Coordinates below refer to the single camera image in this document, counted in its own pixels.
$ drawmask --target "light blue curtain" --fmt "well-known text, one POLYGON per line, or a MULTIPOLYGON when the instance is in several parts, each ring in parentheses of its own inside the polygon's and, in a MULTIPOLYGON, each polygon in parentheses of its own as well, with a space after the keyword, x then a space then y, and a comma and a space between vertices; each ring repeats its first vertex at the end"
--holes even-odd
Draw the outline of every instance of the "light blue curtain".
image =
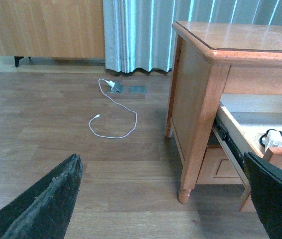
POLYGON ((282 25, 282 0, 103 0, 107 69, 169 71, 174 21, 282 25))

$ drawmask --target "table top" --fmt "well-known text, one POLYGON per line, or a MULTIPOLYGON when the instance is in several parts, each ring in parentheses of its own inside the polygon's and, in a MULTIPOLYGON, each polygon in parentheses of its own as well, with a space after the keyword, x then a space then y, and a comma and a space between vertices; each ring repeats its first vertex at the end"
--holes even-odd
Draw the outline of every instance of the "table top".
POLYGON ((178 21, 172 27, 209 63, 282 66, 282 26, 178 21))
POLYGON ((282 26, 177 22, 210 49, 282 52, 282 26))

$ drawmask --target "white charging cable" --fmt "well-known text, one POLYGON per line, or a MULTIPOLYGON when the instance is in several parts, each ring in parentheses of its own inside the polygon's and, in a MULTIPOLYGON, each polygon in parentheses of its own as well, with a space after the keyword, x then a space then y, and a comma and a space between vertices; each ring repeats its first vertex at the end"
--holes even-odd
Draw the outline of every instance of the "white charging cable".
POLYGON ((126 107, 126 106, 124 106, 124 105, 122 105, 122 104, 120 104, 120 103, 114 101, 110 96, 108 96, 106 93, 104 93, 104 91, 103 91, 103 89, 102 89, 102 87, 101 87, 101 80, 107 82, 110 87, 113 87, 113 86, 114 86, 114 82, 113 82, 113 81, 107 81, 107 80, 102 79, 102 78, 99 79, 99 86, 100 86, 101 92, 102 92, 106 97, 108 97, 110 100, 112 100, 114 103, 116 103, 116 104, 118 104, 118 105, 120 105, 120 106, 126 108, 126 109, 127 109, 128 111, 130 111, 130 112, 135 113, 135 125, 134 125, 134 128, 133 128, 129 133, 127 133, 125 136, 122 136, 122 137, 109 137, 109 136, 99 135, 99 134, 95 133, 95 132, 92 130, 91 126, 90 126, 90 123, 91 123, 95 118, 98 118, 98 117, 100 116, 100 114, 98 114, 98 115, 94 116, 94 117, 89 121, 88 126, 89 126, 91 132, 92 132, 94 135, 98 136, 98 137, 102 137, 102 138, 112 138, 112 139, 121 139, 121 138, 125 138, 125 137, 129 136, 129 135, 136 129, 136 125, 137 125, 137 112, 136 112, 136 111, 133 111, 133 110, 130 110, 128 107, 126 107))

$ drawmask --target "drawer rail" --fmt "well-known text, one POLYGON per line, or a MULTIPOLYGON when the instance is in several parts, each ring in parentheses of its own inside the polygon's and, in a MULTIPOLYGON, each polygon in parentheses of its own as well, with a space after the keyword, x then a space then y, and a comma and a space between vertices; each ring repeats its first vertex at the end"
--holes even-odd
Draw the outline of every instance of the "drawer rail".
POLYGON ((226 129, 225 125, 219 119, 218 116, 215 117, 215 121, 214 121, 213 126, 216 129, 217 133, 219 134, 221 140, 226 142, 227 146, 229 147, 230 151, 234 155, 234 157, 237 160, 241 169, 244 170, 244 162, 245 162, 244 155, 240 152, 237 145, 235 144, 235 142, 230 137, 229 132, 226 129))

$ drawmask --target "drawer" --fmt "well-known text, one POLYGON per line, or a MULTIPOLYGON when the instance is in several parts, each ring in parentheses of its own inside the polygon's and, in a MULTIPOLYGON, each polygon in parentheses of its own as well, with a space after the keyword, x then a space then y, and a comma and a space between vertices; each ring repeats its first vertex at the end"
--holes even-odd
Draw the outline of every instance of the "drawer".
POLYGON ((215 134, 208 146, 199 172, 197 184, 241 184, 241 179, 219 144, 215 134))
POLYGON ((215 127, 213 131, 245 186, 240 209, 241 211, 253 211, 250 186, 240 159, 243 160, 245 152, 253 152, 282 169, 282 147, 269 148, 265 152, 265 149, 259 144, 259 138, 268 129, 282 131, 282 95, 223 94, 217 118, 228 132, 234 146, 228 146, 222 141, 222 135, 215 127))

